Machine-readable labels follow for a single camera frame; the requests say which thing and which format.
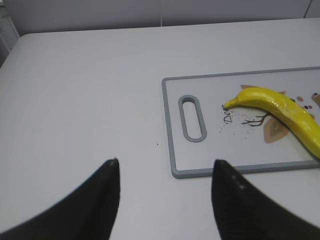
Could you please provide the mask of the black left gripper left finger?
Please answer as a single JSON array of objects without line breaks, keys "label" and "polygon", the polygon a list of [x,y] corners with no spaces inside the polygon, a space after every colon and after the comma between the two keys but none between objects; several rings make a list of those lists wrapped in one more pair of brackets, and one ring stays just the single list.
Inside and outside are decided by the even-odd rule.
[{"label": "black left gripper left finger", "polygon": [[60,202],[0,234],[2,240],[108,240],[121,196],[118,159],[105,161]]}]

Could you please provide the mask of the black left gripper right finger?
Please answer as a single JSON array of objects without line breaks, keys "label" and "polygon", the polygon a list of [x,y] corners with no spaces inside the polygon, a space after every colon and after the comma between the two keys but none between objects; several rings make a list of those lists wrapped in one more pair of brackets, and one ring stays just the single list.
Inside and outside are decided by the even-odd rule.
[{"label": "black left gripper right finger", "polygon": [[319,227],[288,211],[227,161],[213,165],[211,202],[223,240],[318,240]]}]

